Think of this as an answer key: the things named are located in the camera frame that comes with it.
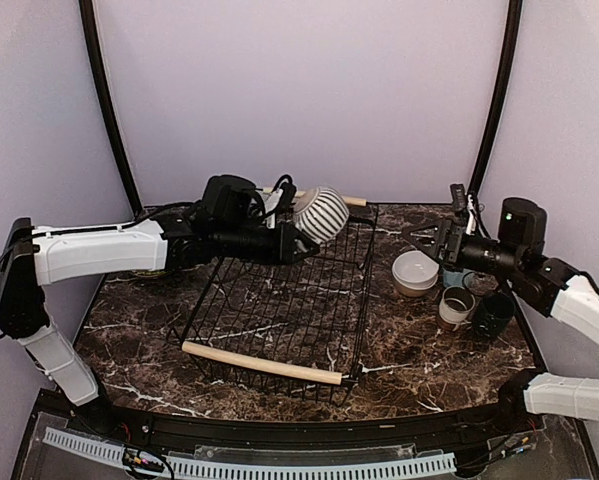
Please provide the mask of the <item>white ceramic bowl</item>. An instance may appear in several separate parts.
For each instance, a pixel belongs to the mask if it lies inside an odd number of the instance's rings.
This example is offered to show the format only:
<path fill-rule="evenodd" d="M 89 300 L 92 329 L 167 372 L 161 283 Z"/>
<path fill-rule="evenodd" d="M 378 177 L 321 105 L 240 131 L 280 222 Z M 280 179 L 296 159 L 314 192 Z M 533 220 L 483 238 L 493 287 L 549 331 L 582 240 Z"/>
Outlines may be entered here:
<path fill-rule="evenodd" d="M 412 290 L 426 290 L 438 280 L 439 265 L 418 250 L 399 255 L 392 264 L 394 279 Z"/>

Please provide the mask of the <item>striped grey white bowl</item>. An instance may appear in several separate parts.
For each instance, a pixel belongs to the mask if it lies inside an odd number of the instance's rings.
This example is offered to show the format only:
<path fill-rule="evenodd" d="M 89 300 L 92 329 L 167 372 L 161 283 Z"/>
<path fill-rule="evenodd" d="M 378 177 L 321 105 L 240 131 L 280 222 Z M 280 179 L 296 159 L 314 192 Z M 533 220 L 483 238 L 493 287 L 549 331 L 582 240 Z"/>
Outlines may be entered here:
<path fill-rule="evenodd" d="M 295 227 L 319 245 L 335 239 L 349 216 L 343 197 L 328 186 L 308 190 L 293 206 Z"/>

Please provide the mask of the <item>light blue faceted mug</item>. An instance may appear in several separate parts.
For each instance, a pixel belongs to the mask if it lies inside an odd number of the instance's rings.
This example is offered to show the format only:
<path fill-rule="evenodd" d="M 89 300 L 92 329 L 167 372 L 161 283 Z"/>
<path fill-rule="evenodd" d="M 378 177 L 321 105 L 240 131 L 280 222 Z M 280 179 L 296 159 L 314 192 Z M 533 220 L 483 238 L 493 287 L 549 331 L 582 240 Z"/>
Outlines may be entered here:
<path fill-rule="evenodd" d="M 445 288 L 461 287 L 469 288 L 474 282 L 474 272 L 469 269 L 448 270 L 444 269 L 442 273 L 442 282 Z"/>

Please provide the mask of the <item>beige ceramic bowl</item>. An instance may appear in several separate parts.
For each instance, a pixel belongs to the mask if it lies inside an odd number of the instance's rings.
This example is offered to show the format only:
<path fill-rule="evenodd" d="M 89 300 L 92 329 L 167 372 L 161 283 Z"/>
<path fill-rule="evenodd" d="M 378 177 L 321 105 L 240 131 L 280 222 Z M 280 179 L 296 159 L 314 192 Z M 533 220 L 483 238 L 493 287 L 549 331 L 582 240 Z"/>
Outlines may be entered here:
<path fill-rule="evenodd" d="M 428 288 L 412 288 L 411 286 L 395 283 L 395 289 L 403 296 L 409 298 L 419 298 L 430 293 L 434 289 L 434 285 Z"/>

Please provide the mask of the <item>white cup brown band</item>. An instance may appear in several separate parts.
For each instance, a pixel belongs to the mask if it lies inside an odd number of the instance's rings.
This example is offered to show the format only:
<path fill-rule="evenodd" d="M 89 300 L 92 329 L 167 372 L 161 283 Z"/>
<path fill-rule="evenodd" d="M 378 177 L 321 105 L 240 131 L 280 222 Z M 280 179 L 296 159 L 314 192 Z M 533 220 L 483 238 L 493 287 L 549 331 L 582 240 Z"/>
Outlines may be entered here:
<path fill-rule="evenodd" d="M 469 317 L 476 307 L 475 296 L 459 286 L 446 288 L 438 305 L 437 323 L 447 331 L 459 331 L 469 323 Z"/>

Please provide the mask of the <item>dark green mug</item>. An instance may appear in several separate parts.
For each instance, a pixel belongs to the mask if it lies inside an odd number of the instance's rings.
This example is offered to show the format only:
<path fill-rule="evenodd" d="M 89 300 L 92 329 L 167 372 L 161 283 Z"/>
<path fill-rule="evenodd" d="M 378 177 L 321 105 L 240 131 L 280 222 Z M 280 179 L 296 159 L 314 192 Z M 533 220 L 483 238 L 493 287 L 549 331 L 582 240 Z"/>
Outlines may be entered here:
<path fill-rule="evenodd" d="M 512 298 L 503 292 L 483 297 L 471 319 L 472 330 L 479 338 L 495 339 L 515 315 Z"/>

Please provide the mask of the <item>grey patterned glass plate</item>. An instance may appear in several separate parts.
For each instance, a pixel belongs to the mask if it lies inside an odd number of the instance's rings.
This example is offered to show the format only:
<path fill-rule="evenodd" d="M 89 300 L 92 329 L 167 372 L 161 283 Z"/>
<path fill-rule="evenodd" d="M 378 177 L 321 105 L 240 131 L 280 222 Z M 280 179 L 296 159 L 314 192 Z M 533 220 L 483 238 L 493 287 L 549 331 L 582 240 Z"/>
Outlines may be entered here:
<path fill-rule="evenodd" d="M 147 270 L 135 270 L 130 272 L 130 277 L 132 279 L 138 279 L 142 281 L 157 281 L 162 279 L 179 277 L 182 274 L 186 274 L 187 270 L 157 270 L 157 271 L 147 271 Z"/>

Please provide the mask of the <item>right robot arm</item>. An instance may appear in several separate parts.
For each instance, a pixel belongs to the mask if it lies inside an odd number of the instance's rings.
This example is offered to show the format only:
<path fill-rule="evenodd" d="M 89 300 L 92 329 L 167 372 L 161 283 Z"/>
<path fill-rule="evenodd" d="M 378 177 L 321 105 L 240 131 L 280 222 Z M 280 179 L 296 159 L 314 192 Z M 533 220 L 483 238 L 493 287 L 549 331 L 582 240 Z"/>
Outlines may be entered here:
<path fill-rule="evenodd" d="M 509 197 L 502 203 L 496 238 L 469 228 L 476 211 L 462 220 L 442 219 L 406 228 L 408 241 L 450 270 L 468 269 L 494 276 L 528 306 L 565 324 L 599 346 L 599 287 L 589 273 L 544 255 L 547 213 L 535 202 Z M 599 422 L 599 379 L 572 378 L 525 369 L 500 388 L 489 424 L 500 434 L 513 432 L 528 415 L 559 415 Z"/>

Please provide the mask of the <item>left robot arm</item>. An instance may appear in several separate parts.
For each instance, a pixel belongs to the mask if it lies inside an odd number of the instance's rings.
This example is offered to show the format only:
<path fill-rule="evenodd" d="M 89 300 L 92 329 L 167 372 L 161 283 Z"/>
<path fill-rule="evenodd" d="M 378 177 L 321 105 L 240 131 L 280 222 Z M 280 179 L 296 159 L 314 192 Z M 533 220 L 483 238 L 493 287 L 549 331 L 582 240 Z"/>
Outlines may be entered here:
<path fill-rule="evenodd" d="M 16 340 L 81 407 L 99 436 L 120 427 L 119 412 L 101 399 L 92 370 L 58 331 L 45 309 L 43 286 L 124 271 L 168 271 L 228 256 L 250 263 L 294 264 L 329 238 L 287 219 L 295 187 L 284 175 L 263 198 L 251 181 L 215 175 L 196 202 L 168 204 L 126 224 L 54 229 L 13 223 L 0 257 L 0 339 Z"/>

